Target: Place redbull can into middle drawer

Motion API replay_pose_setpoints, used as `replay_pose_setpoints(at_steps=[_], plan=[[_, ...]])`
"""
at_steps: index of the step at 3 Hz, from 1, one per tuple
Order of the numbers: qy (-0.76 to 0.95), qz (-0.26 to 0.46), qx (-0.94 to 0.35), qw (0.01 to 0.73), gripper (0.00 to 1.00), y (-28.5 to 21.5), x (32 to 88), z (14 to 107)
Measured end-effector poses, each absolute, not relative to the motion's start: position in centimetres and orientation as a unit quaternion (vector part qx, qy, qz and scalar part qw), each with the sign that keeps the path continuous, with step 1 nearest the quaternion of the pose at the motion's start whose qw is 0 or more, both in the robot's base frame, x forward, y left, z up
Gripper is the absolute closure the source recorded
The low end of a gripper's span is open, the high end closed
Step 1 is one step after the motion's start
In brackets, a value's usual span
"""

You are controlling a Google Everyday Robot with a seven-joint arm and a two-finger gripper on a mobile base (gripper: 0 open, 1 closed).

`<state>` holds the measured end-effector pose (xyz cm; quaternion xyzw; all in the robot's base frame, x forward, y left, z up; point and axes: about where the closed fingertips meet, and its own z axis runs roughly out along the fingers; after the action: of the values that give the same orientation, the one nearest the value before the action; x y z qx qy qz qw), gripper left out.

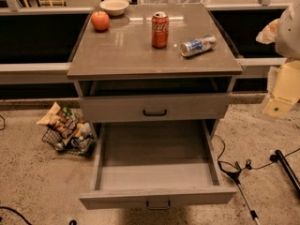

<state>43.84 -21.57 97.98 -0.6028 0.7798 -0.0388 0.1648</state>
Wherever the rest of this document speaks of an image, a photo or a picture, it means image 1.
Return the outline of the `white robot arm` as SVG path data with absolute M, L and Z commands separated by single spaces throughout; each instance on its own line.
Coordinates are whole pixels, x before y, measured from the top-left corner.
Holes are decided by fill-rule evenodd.
M 279 19 L 264 27 L 256 40 L 262 44 L 275 43 L 276 53 L 286 59 L 279 68 L 270 67 L 268 94 L 260 111 L 261 118 L 275 120 L 300 99 L 300 2 L 290 4 Z

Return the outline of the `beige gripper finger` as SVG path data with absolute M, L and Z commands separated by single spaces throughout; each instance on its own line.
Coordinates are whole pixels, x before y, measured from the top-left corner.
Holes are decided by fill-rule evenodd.
M 256 41 L 262 44 L 270 44 L 275 41 L 278 28 L 278 19 L 271 21 L 264 29 L 256 36 Z
M 262 102 L 263 117 L 277 119 L 289 112 L 300 99 L 300 61 L 270 67 L 267 91 Z

